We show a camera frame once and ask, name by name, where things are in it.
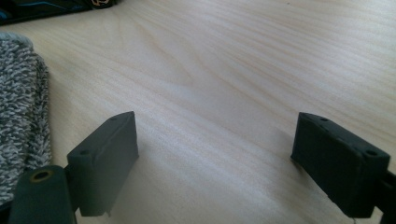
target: screw hole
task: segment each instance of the screw hole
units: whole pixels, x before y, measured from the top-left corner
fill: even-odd
[[[79,154],[80,155],[88,155],[88,154],[90,154],[90,151],[85,149],[85,150],[80,151]]]
[[[369,154],[370,156],[377,156],[378,155],[378,154],[376,154],[376,152],[374,152],[372,150],[367,150],[366,153]]]
[[[38,183],[50,178],[52,175],[53,172],[51,170],[39,171],[30,177],[30,181],[33,183]]]

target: gray knit fabric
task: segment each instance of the gray knit fabric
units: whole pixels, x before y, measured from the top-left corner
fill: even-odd
[[[29,39],[0,33],[0,204],[22,173],[50,163],[48,75]]]

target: light wood surface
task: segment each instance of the light wood surface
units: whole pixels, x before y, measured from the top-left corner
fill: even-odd
[[[113,216],[78,223],[352,224],[290,161],[299,111],[396,173],[396,1],[124,0],[0,30],[49,67],[55,164],[135,112],[140,158]]]

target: black object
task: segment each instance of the black object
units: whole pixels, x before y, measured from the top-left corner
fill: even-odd
[[[348,217],[370,217],[378,206],[382,223],[396,223],[396,177],[386,152],[329,119],[300,113],[291,158]]]
[[[46,166],[18,182],[10,224],[72,224],[111,210],[138,158],[134,112],[108,119],[68,155],[69,164]],[[2,219],[8,213],[3,209]]]
[[[116,0],[0,0],[0,25],[112,7]]]

